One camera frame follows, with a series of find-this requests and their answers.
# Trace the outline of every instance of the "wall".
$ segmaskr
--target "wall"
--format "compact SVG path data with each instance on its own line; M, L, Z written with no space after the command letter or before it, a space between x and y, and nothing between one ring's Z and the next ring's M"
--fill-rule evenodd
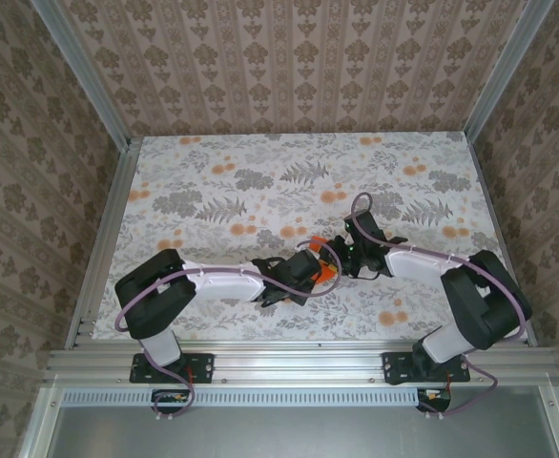
M132 135L457 131L526 0L61 0Z
M559 357L559 0L475 149L537 335Z
M63 346L116 155L31 5L0 0L0 456Z

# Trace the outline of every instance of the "orange object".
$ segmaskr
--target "orange object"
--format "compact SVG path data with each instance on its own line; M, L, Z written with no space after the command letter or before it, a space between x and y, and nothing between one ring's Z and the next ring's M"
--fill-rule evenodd
M328 241L327 239L323 239L322 237L318 237L318 236L314 236L311 239L321 241L324 243ZM309 249L311 251L315 251L316 253L319 253L320 248L321 248L320 245L317 245L315 243L309 243ZM335 277L335 275L337 275L337 269L335 268L335 266L328 265L326 262L320 261L320 267L321 267L321 274L317 278L315 275L312 277L312 279L316 279L316 284L329 281L330 279Z
M318 236L312 237L311 240L321 241L322 243L327 243L328 242L328 239L323 239L322 237L318 237ZM315 251L316 253L319 253L320 248L321 248L321 245L318 245L316 243L309 243L309 249L311 251Z

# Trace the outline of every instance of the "wire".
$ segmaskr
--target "wire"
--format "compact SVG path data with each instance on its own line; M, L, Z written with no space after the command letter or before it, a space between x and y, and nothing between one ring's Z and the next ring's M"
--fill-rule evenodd
M324 296L324 295L330 293L331 291L333 291L335 288L337 288L337 286L339 286L339 281L341 280L341 275L342 275L341 260L339 259L339 255L337 255L335 250L333 250L330 246L328 246L323 241L314 240L314 239L302 241L301 243L299 243L297 245L297 248L306 244L306 243L313 243L313 244L316 244L316 245L323 246L325 249L328 250L328 252L332 255L332 257L335 259L335 262L337 263L337 276L335 277L335 281L333 282L332 285L330 285L330 287L321 291L320 293L303 293L302 291L299 291L298 289L291 288L290 286L286 286L285 284L280 283L279 281L277 281L275 279L272 279L271 277L267 277L266 275L262 275L260 272L254 272L254 271L251 271L251 270L242 270L238 267L201 267L201 268L198 268L198 269L185 269L185 270L180 270L179 272L175 272L173 274L170 274L166 277L163 277L162 279L160 279L158 281L155 281L153 284L148 286L146 289L141 291L137 296L135 296L133 299L131 299L127 303L127 305L125 305L120 310L120 312L118 312L118 315L116 316L116 320L114 320L114 329L116 329L118 332L126 332L128 330L128 328L127 327L122 327L120 325L120 322L125 317L125 315L127 313L129 313L129 311L132 308L134 308L142 299L144 299L150 293L155 291L159 286L161 286L165 283L168 283L172 280L179 279L180 277L184 277L186 275L195 275L195 274L199 274L199 275L200 274L240 274L240 275L245 275L245 276L248 276L248 277L255 277L257 279L267 281L271 284L274 284L278 288L283 289L284 291L288 291L289 293L295 294L297 296L303 296L304 298L319 298L321 296Z
M427 404L427 403L423 403L422 401L420 401L420 406L423 406L425 408L427 408L428 410L430 410L430 413L433 415L438 416L439 418L443 418L443 417L448 417L450 415L455 415L456 413L460 413L465 411L467 408L474 406L475 404L477 404L479 401L481 401L483 398L485 398L487 395L489 395L494 389L496 389L498 387L498 378L491 375L489 372L483 370L481 367L477 367L476 365L474 365L473 363L471 363L468 358L466 357L466 355L464 356L464 361L466 362L466 365L468 367L470 367L472 370L474 370L475 372L480 373L481 375L485 375L486 377L488 377L489 379L491 379L491 385L483 392L477 394L475 397L473 397L470 401L467 401L466 403L462 404L461 406L452 408L451 410L448 410L447 412L439 412L436 408L434 408L433 406Z
M376 275L375 277L371 277L371 278L368 278L368 277L350 277L350 279L352 279L352 280L368 280L368 281L373 281L373 280L378 279L378 278L379 278L379 275L381 275L380 272L378 272L377 275Z
M125 315L132 308L134 308L136 305L138 305L141 302L142 299L144 299L150 293L155 291L159 286L161 286L165 283L168 283L172 280L178 279L180 277L184 277L186 275L195 275L195 274L201 275L201 274L205 274L205 273L208 273L208 274L234 273L234 274L246 275L246 276L249 276L249 277L255 277L255 278L258 278L258 279L262 279L262 280L267 281L271 284L274 284L275 286L277 286L278 288L283 289L284 291L287 291L291 294L295 294L297 296L303 296L305 298L318 298L320 296L328 294L332 290L337 288L337 286L339 286L339 281L341 280L342 265L341 265L341 260L339 258L339 255L337 255L335 250L333 250L326 243L324 243L323 241L320 241L320 240L315 240L315 239L302 241L301 243L299 243L297 245L297 248L299 248L300 246L303 246L306 243L308 243L308 244L313 243L315 245L323 246L326 250L328 250L328 252L332 255L332 257L335 259L335 262L337 263L337 276L335 278L335 281L333 282L333 284L330 287L328 287L324 291L321 291L320 293L303 293L302 291L299 291L298 289L291 288L290 286L286 286L285 284L280 283L279 281L274 280L270 277L267 277L266 275L262 275L260 272L253 272L251 270L242 270L242 269L237 268L237 267L202 267L202 268L199 268L199 269L180 270L179 272L175 272L175 273L170 274L166 277L163 277L162 279L160 279L158 281L155 281L153 284L148 286L146 289L141 291L137 296L135 296L133 299L131 299L127 303L127 305L125 305L120 310L120 312L118 312L118 315L116 316L116 320L114 320L114 329L118 332L128 331L129 328L128 327L122 327L120 325L120 322L122 321L122 319L125 317ZM181 384L185 385L188 388L188 390L190 392L189 401L186 404L186 406L184 406L181 410L179 410L176 413L175 416L183 415L193 405L193 402L195 401L195 387L193 386L193 384L190 384L189 382L184 380L184 378L180 377L178 374L176 374L176 373L172 372L171 370L168 370L165 367L157 364L155 362L155 360L153 360L153 358L150 356L150 354L148 353L148 351L146 349L144 349L144 355L146 356L146 359L148 360L150 365L152 367L154 367L158 372L161 372L165 375L168 375L168 376L178 380ZM155 411L157 418L160 418L160 416L163 415L161 412L158 411L158 399L160 399L161 397L162 396L157 397L155 399L155 403L154 403L154 406L153 406L153 410Z
M517 317L519 319L519 330L517 331L516 334L514 334L510 337L504 338L503 341L504 342L514 341L516 339L519 339L524 334L524 332L526 332L526 316L524 315L524 312L521 309L521 305L519 304L517 299L510 293L510 291L508 291L508 289L498 279L493 277L491 274L489 274L486 270L482 269L478 265L473 264L469 260L464 260L464 259L459 258L457 256L453 256L453 255L449 256L449 255L444 254L444 253L439 253L438 251L432 251L432 250L427 250L425 248L420 248L419 246L406 245L406 244L398 245L396 243L390 243L389 241L375 239L373 236L371 236L366 231L364 231L362 226L360 226L360 223L358 222L358 219L356 218L356 204L363 197L368 198L368 208L367 208L367 210L371 209L371 207L373 205L373 197L371 196L371 194L366 193L366 192L359 193L354 198L354 200L352 202L351 218L352 218L352 221L354 222L354 225L358 229L358 231L365 238L367 238L367 239L369 239L369 240L371 240L375 243L378 243L379 245L387 246L387 247L390 247L390 248L396 248L396 249L402 250L402 251L413 251L413 252L416 252L416 253L422 253L424 255L433 256L433 257L439 258L441 260L454 260L455 262L459 262L460 264L465 265L469 269L475 271L477 274L484 277L486 280L488 280L494 286L496 286L507 297L507 299L510 301L511 305L515 309L515 313L517 314Z
M160 372L162 374L165 374L165 375L168 375L168 376L172 377L173 379L178 380L181 384L185 385L188 388L189 397L188 397L188 402L186 403L186 406L181 408L178 412L171 414L172 417L179 417L180 415L184 415L184 413L186 413L186 411L193 405L193 402L195 401L195 387L193 386L193 384L191 384L190 382L188 382L186 379L179 376L175 372L172 372L171 370L168 370L165 367L157 364L155 362L155 360L153 360L153 357L150 356L150 353L148 353L148 350L146 350L145 348L144 348L144 356L148 360L148 363L150 363L150 365L152 367L154 367L158 372ZM158 400L161 399L161 398L164 398L166 396L168 396L167 393L159 393L155 397L155 403L153 404L153 410L155 411L156 418L160 418L161 416L164 415L163 413L161 413L158 410Z

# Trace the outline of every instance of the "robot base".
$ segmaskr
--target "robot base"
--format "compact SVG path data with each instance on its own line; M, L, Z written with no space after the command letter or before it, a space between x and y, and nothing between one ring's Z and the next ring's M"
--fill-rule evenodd
M210 384L214 376L214 355L212 353L182 353L182 357L165 366L192 384ZM132 384L175 385L176 379L161 374L148 363L143 353L134 355L129 381Z
M385 381L390 385L413 382L445 383L447 375L451 377L451 382L470 381L468 367L460 355L439 364L425 375L418 374L416 366L413 364L413 352L410 351L382 353L382 362Z

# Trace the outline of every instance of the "floral tablecloth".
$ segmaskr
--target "floral tablecloth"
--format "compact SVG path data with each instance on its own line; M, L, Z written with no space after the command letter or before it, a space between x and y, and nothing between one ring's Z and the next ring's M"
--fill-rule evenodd
M157 251L205 263L287 258L311 236L345 235L342 219L360 191L373 195L388 236L500 255L462 133L147 137L94 337L128 338L113 330L114 284ZM303 307L193 300L173 328L193 340L418 339L450 317L445 295L419 282L343 278Z

